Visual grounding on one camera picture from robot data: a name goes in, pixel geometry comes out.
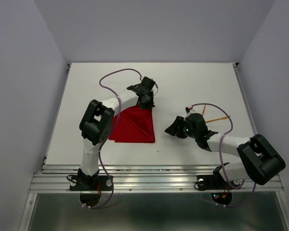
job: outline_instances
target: gray floor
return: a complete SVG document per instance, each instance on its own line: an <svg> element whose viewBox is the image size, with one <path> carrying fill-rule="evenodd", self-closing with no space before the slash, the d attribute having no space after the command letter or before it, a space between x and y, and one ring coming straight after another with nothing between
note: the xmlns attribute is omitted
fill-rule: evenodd
<svg viewBox="0 0 289 231"><path fill-rule="evenodd" d="M232 203L248 193L236 193ZM282 231L274 192L258 192L246 204L220 208L209 194L115 194L103 209L82 208L79 194L40 194L31 231Z"/></svg>

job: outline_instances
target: table surface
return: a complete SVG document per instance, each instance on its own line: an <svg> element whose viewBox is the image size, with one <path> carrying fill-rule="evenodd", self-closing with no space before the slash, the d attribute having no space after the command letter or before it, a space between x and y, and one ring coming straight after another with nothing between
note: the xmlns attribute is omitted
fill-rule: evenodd
<svg viewBox="0 0 289 231"><path fill-rule="evenodd" d="M232 64L209 63L73 63L68 75L52 140L47 153L47 165L80 165L82 136L79 123L93 99L102 101L113 94L99 86L104 75L123 68L134 68L158 84L153 122L156 142L115 143L107 141L102 159L107 165L219 165L218 153L198 148L191 138L179 139L164 132L176 116L185 115L185 107L195 103L213 103L232 118L232 136L253 136L249 117ZM132 71L106 78L104 85L117 93L139 83ZM196 107L200 112L203 107ZM207 106L206 120L223 117L218 109ZM207 124L209 129L224 133L230 128L227 120ZM224 154L224 160L239 162L235 156Z"/></svg>

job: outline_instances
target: white tabletop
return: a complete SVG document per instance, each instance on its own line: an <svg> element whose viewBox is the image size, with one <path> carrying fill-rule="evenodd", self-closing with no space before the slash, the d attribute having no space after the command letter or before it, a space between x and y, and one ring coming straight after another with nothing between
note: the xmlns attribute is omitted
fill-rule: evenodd
<svg viewBox="0 0 289 231"><path fill-rule="evenodd" d="M153 78L158 84L155 96L153 122L156 142L115 143L107 141L102 149L102 159L107 165L219 165L218 153L198 148L191 139L179 139L164 132L176 116L185 115L185 107L194 103L213 103L223 108L234 122L232 136L253 136L243 98L232 64L209 63L74 63L71 66L58 118L49 147L47 165L80 165L82 136L79 123L93 99L98 101L113 97L99 86L104 75L123 68L134 68L143 76ZM104 85L117 93L139 83L132 71L112 75ZM195 108L201 112L203 107ZM207 106L205 119L224 115ZM227 120L207 124L209 129L224 133L229 130ZM239 162L238 157L224 154L225 161Z"/></svg>

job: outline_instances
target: red fabric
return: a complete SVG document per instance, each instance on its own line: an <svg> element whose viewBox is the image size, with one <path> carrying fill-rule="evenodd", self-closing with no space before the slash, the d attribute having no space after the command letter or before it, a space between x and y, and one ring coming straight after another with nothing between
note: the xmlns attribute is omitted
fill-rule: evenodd
<svg viewBox="0 0 289 231"><path fill-rule="evenodd" d="M119 143L154 143L152 110L141 109L136 105L121 112L119 122L109 139Z"/></svg>

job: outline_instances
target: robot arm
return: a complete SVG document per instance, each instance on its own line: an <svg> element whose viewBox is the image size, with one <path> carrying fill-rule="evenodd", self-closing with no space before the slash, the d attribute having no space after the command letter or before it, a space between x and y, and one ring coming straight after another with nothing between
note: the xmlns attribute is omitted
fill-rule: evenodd
<svg viewBox="0 0 289 231"><path fill-rule="evenodd" d="M72 191L89 191L96 187L96 183L100 181L98 179L98 154L101 146L110 136L114 117L119 112L137 104L142 109L152 109L154 85L155 81L144 77L140 84L127 87L117 98L102 102L92 100L89 103L79 125L84 144L83 157L77 175L71 178L71 181L78 185L78 187L71 185Z"/></svg>
<svg viewBox="0 0 289 231"><path fill-rule="evenodd" d="M208 130L201 114L187 112L185 118L177 116L165 132L182 139L191 137L201 149L218 152L222 135ZM242 163L225 164L230 181L251 179L257 184L264 185L286 167L281 156L267 139L259 134L252 138L225 136L221 150L223 153L238 156L242 160ZM224 189L227 185L221 166L213 171L213 175L205 175L201 178L204 182L198 186L199 190Z"/></svg>

